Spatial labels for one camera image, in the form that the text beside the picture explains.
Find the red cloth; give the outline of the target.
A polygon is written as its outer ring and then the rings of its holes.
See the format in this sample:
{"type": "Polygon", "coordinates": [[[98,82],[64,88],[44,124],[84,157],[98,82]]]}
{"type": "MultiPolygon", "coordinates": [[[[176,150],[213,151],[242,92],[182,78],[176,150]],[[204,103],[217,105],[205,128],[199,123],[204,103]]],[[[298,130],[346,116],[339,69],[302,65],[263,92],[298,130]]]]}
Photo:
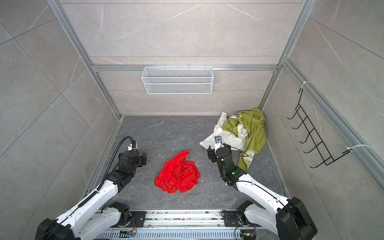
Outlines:
{"type": "Polygon", "coordinates": [[[190,151],[182,151],[166,161],[155,178],[155,186],[168,194],[185,193],[198,185],[201,174],[193,161],[188,161],[190,151]]]}

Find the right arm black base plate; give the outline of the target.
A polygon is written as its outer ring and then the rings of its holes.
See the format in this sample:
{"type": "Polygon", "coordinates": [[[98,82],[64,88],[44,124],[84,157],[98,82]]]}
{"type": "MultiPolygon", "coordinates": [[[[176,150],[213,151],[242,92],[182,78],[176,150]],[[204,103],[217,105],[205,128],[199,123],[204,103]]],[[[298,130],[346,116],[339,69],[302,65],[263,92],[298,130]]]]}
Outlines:
{"type": "Polygon", "coordinates": [[[250,224],[245,215],[238,211],[222,210],[221,216],[225,221],[226,227],[248,226],[250,224]]]}

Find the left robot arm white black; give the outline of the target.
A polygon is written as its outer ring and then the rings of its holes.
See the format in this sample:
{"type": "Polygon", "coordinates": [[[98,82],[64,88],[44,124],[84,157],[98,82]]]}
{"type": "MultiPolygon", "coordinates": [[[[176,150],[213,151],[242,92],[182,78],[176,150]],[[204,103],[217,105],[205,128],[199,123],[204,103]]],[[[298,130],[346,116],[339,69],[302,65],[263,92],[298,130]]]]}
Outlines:
{"type": "Polygon", "coordinates": [[[106,204],[135,176],[137,168],[147,164],[147,154],[125,151],[119,154],[117,166],[107,174],[99,186],[74,207],[55,218],[42,221],[36,240],[92,240],[104,230],[126,227],[133,223],[130,207],[114,202],[106,204]]]}

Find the green zippered jacket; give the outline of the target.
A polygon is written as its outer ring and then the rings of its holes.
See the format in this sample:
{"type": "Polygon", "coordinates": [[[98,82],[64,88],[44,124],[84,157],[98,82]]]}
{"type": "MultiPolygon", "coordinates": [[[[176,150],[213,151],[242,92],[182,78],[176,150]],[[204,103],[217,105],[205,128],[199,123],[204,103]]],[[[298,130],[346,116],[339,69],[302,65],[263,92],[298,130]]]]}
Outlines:
{"type": "Polygon", "coordinates": [[[265,116],[259,108],[240,111],[235,117],[230,117],[223,124],[223,130],[233,133],[240,138],[246,130],[245,150],[239,156],[238,166],[247,171],[255,155],[259,154],[267,142],[265,133],[265,116]]]}

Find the aluminium frame profiles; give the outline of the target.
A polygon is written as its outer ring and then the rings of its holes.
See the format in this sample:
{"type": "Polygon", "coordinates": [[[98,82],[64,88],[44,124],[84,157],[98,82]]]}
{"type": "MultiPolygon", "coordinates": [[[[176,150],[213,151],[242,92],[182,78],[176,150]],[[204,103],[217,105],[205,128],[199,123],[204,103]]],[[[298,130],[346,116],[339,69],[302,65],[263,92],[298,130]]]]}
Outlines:
{"type": "MultiPolygon", "coordinates": [[[[299,83],[302,85],[301,90],[307,92],[308,96],[316,104],[316,106],[323,112],[327,119],[332,123],[334,128],[339,132],[341,137],[349,145],[354,145],[353,152],[357,155],[360,161],[365,165],[368,171],[373,175],[377,182],[382,186],[384,184],[384,164],[381,158],[370,147],[363,147],[362,137],[353,129],[353,127],[347,123],[347,121],[341,116],[341,114],[332,106],[332,104],[326,100],[326,98],[319,92],[319,90],[311,83],[308,82],[305,75],[299,71],[299,68],[294,65],[289,58],[294,44],[297,42],[299,35],[304,28],[304,22],[309,18],[310,11],[313,10],[315,1],[305,1],[303,8],[301,9],[298,19],[294,25],[293,32],[288,38],[288,43],[283,50],[283,55],[279,59],[277,64],[229,64],[229,65],[199,65],[199,64],[181,64],[175,65],[176,68],[189,69],[189,68],[212,68],[216,71],[272,71],[271,81],[268,83],[268,87],[260,102],[264,107],[273,87],[275,86],[278,77],[283,69],[286,69],[299,83]]],[[[69,37],[72,45],[80,56],[81,60],[86,66],[86,69],[91,74],[91,77],[96,82],[98,88],[105,97],[108,105],[117,119],[122,117],[115,102],[112,100],[111,95],[107,91],[107,88],[102,83],[101,78],[98,76],[100,71],[143,71],[146,64],[116,64],[116,65],[93,65],[90,57],[86,53],[86,50],[81,43],[76,31],[74,30],[67,14],[64,11],[62,4],[59,1],[49,1],[49,6],[56,15],[59,23],[62,25],[65,33],[69,37]]]]}

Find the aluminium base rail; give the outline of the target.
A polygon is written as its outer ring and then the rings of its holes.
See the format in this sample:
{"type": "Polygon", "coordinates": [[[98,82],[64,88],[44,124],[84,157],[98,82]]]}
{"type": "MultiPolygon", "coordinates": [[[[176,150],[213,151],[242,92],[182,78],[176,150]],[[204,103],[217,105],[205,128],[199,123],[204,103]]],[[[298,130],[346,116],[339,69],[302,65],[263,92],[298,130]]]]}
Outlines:
{"type": "Polygon", "coordinates": [[[271,239],[278,236],[269,230],[251,224],[226,227],[222,210],[132,210],[145,211],[144,226],[121,228],[112,226],[97,240],[243,240],[255,239],[266,233],[271,239]]]}

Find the white cloth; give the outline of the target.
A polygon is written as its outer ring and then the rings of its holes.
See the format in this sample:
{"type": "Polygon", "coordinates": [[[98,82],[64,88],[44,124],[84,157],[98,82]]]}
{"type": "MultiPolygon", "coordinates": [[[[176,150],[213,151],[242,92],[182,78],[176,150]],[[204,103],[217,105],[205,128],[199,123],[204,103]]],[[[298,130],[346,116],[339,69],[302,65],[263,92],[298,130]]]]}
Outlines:
{"type": "Polygon", "coordinates": [[[208,149],[209,147],[213,149],[216,143],[215,137],[221,137],[222,142],[230,145],[232,147],[232,150],[240,149],[241,151],[245,151],[246,139],[249,135],[248,131],[244,128],[244,125],[242,124],[239,124],[237,127],[235,127],[235,130],[238,131],[237,134],[224,131],[223,124],[225,123],[225,120],[227,120],[227,113],[222,112],[217,124],[214,127],[213,133],[208,136],[205,140],[200,142],[200,145],[205,149],[208,149]]]}

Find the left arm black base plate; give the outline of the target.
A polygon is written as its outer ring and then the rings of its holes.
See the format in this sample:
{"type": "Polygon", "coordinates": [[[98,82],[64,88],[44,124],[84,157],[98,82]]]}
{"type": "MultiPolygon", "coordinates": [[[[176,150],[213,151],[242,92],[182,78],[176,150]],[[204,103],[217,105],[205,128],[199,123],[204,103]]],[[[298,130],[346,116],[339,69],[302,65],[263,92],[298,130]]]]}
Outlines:
{"type": "Polygon", "coordinates": [[[121,222],[117,225],[121,228],[133,228],[135,227],[143,227],[146,219],[147,212],[145,211],[133,211],[129,213],[124,213],[121,216],[121,222]]]}

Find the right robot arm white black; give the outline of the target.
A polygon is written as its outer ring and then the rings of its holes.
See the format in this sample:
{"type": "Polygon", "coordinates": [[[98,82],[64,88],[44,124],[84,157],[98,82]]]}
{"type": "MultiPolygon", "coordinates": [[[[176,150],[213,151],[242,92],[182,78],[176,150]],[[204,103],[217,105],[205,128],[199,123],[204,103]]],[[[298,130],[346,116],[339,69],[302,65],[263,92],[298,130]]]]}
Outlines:
{"type": "Polygon", "coordinates": [[[226,185],[256,201],[255,204],[246,201],[237,208],[241,225],[259,225],[281,240],[311,240],[315,237],[318,229],[300,199],[288,199],[257,182],[235,165],[230,145],[218,143],[207,152],[208,158],[217,164],[226,185]]]}

